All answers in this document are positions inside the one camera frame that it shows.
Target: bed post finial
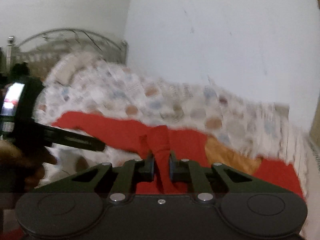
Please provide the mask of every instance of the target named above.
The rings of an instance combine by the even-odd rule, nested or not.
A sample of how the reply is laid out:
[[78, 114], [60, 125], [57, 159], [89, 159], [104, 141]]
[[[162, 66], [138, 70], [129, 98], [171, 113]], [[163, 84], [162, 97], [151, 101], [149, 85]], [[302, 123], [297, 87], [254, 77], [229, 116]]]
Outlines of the bed post finial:
[[8, 46], [7, 46], [7, 59], [6, 59], [6, 69], [4, 70], [5, 75], [9, 75], [11, 66], [13, 64], [13, 55], [12, 50], [14, 47], [14, 36], [10, 36], [8, 38]]
[[127, 41], [122, 40], [121, 41], [121, 63], [124, 65], [127, 64], [128, 50], [129, 50], [129, 45]]

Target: bed frame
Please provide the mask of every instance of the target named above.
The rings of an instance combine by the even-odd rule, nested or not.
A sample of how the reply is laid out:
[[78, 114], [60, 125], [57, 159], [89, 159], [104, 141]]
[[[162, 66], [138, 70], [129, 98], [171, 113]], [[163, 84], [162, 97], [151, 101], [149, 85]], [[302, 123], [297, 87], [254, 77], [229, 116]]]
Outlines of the bed frame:
[[101, 34], [76, 28], [48, 30], [19, 44], [15, 44], [15, 37], [10, 36], [2, 56], [1, 73], [8, 76], [16, 63], [27, 62], [32, 76], [45, 79], [64, 55], [79, 50], [95, 51], [107, 62], [125, 65], [128, 43], [124, 40], [116, 42]]

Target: white wall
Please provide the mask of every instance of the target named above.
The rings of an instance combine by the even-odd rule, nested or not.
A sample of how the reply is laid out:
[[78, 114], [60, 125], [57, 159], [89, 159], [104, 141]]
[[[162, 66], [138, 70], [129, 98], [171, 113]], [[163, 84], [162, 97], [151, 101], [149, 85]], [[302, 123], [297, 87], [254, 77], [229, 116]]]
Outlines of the white wall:
[[123, 38], [130, 0], [0, 0], [0, 46], [52, 28], [77, 27]]
[[316, 0], [131, 0], [129, 66], [290, 104], [309, 130], [320, 91]]

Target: bed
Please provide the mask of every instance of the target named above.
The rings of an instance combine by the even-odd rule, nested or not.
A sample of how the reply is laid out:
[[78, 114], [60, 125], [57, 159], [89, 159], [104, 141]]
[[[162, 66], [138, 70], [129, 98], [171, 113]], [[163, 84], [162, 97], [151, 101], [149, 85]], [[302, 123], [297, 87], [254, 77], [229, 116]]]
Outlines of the bed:
[[[197, 129], [214, 135], [243, 156], [262, 155], [292, 163], [309, 209], [302, 234], [308, 240], [319, 237], [316, 149], [289, 123], [287, 106], [247, 101], [218, 87], [214, 80], [201, 86], [137, 75], [126, 67], [127, 53], [128, 44], [114, 37], [73, 28], [55, 29], [18, 45], [10, 37], [2, 71], [8, 73], [14, 64], [27, 62], [31, 74], [44, 81], [46, 88], [34, 109], [35, 120], [42, 124], [50, 125], [66, 111], [131, 118], [150, 126]], [[110, 147], [93, 154], [56, 145], [51, 152], [59, 165], [46, 165], [47, 175], [41, 185], [97, 163], [120, 166], [126, 160], [140, 159]]]

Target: circular cover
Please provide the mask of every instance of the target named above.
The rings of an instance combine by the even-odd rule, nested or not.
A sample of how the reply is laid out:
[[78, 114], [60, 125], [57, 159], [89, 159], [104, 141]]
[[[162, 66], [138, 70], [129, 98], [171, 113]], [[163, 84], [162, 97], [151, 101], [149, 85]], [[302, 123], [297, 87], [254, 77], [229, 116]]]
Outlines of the circular cover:
[[235, 228], [262, 237], [296, 232], [307, 217], [305, 202], [294, 193], [228, 193], [220, 208]]
[[101, 215], [95, 193], [27, 193], [16, 204], [16, 218], [31, 235], [61, 237], [83, 231]]

